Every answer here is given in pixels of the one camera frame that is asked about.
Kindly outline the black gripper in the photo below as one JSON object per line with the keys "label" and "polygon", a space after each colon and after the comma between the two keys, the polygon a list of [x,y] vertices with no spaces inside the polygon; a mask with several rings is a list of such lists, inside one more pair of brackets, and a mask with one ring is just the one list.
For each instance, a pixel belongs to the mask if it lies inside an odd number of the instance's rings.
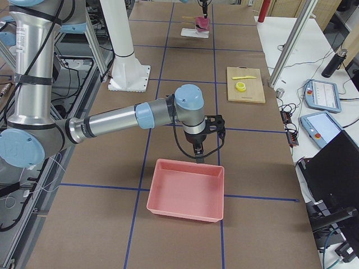
{"label": "black gripper", "polygon": [[206,134],[185,133],[186,140],[193,145],[194,157],[197,163],[204,162],[204,149],[202,143],[206,140]]}

